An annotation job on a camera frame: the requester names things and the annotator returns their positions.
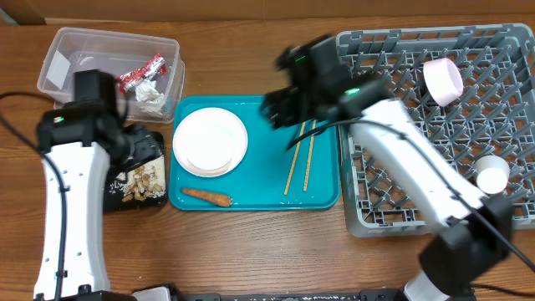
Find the wooden chopstick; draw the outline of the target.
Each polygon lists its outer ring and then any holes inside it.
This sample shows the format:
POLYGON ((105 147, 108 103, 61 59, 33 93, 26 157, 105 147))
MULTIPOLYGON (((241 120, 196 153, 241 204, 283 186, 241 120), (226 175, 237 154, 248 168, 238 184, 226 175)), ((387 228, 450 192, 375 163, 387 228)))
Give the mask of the wooden chopstick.
MULTIPOLYGON (((317 121, 313 120, 312 123, 312 130, 316 129, 317 121)), ((308 181, 310 177, 310 169, 311 169, 311 163, 313 158, 313 145, 314 145, 314 135, 311 134, 310 136, 310 142, 308 147, 308 157, 307 157, 307 165, 306 165, 306 171, 305 171, 305 177, 304 177, 304 183, 303 183, 303 191, 308 191, 308 181)))
MULTIPOLYGON (((307 123, 307 121, 304 121, 302 123, 298 138, 303 135, 305 127, 306 127, 306 123, 307 123)), ((284 196, 286 196, 288 194, 289 188, 291 186, 294 169, 295 169, 295 166, 296 166, 296 163, 297 163, 297 159, 298 159, 298 153, 299 153, 299 150, 300 150, 300 144, 301 144, 301 142, 299 141, 295 145, 295 150, 294 150, 294 153, 293 153, 293 160, 292 160, 292 164, 290 166, 290 170, 289 170, 289 173, 288 173, 288 179, 287 179, 286 186, 285 186, 284 193, 283 193, 284 196)))

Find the foil ball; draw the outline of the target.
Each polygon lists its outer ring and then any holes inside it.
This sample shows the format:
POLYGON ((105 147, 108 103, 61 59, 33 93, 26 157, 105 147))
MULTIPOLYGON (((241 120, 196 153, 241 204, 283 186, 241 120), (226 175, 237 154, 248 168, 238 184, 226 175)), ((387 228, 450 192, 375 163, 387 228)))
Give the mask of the foil ball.
POLYGON ((155 80, 144 79, 135 87, 135 99, 139 103, 139 115, 160 118, 165 95, 156 88, 155 80))

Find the white round plate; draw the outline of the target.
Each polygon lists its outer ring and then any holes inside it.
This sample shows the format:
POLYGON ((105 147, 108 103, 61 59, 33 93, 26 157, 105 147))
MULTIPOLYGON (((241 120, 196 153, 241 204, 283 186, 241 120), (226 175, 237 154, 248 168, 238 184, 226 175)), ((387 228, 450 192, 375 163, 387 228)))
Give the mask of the white round plate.
POLYGON ((217 177, 237 167, 246 155, 248 134, 229 110, 208 107, 186 116, 176 127, 173 154, 194 176, 217 177))

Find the small white bowl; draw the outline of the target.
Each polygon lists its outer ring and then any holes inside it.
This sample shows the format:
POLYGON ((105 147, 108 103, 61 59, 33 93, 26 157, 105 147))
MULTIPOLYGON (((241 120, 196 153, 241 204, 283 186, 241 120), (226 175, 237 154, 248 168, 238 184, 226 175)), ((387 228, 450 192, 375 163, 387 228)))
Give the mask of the small white bowl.
POLYGON ((189 145, 186 158, 204 171, 223 168, 233 157, 233 145, 228 139, 198 139, 189 145))

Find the red foil snack wrapper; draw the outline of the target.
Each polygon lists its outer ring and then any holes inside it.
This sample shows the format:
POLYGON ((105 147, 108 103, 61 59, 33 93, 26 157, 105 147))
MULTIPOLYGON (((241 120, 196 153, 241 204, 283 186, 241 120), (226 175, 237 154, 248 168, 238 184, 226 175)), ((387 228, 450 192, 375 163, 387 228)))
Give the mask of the red foil snack wrapper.
POLYGON ((144 67, 119 76, 119 91, 122 94, 126 94, 129 90, 135 88, 144 80, 153 80, 153 78, 165 73, 166 61, 160 54, 156 54, 144 67))

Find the orange carrot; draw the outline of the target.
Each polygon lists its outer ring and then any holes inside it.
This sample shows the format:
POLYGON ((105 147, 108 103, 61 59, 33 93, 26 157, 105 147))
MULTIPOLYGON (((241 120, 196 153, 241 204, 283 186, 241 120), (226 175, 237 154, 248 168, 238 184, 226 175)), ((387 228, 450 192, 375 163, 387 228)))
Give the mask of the orange carrot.
POLYGON ((232 205, 232 199, 229 196, 221 193, 203 191, 193 188, 182 188, 181 192, 196 199, 210 202, 211 204, 219 207, 230 207, 232 205))

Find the large white bowl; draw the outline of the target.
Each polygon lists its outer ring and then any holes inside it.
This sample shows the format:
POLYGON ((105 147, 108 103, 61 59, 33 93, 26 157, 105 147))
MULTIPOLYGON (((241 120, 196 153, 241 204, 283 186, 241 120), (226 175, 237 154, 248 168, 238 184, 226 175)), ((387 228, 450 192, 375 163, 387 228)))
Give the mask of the large white bowl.
POLYGON ((425 62, 423 76, 432 99, 441 107, 449 105, 463 93, 461 73, 449 58, 425 62))

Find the white cup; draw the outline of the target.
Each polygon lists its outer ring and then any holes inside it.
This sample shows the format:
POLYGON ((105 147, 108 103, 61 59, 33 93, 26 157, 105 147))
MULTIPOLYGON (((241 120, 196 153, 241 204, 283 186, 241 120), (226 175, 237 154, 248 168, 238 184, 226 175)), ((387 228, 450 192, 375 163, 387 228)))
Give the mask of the white cup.
POLYGON ((486 194, 497 194, 506 189, 510 167, 499 156, 483 156, 475 162, 476 184, 486 194))

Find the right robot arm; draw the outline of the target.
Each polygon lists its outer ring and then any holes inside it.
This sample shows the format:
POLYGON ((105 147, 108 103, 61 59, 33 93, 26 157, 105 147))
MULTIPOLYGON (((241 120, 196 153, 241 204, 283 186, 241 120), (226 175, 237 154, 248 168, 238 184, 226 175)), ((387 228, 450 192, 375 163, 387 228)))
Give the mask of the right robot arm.
POLYGON ((347 125, 353 140, 386 168, 435 231, 402 299, 458 298, 508 257, 512 204, 488 196, 455 171, 376 74, 355 75, 339 59, 332 36, 286 48, 276 65, 288 73, 289 85, 267 93, 262 102, 272 126, 317 120, 324 131, 347 125))

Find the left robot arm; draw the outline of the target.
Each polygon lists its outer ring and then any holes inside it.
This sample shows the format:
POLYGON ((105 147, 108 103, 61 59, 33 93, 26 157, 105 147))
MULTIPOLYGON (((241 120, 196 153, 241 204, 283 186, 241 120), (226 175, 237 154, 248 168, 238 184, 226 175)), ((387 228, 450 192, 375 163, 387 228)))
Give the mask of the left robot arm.
POLYGON ((108 173, 131 171, 162 154, 143 125, 125 120, 114 76, 93 69, 75 73, 73 100, 38 123, 46 212, 34 299, 111 297, 103 247, 108 173))

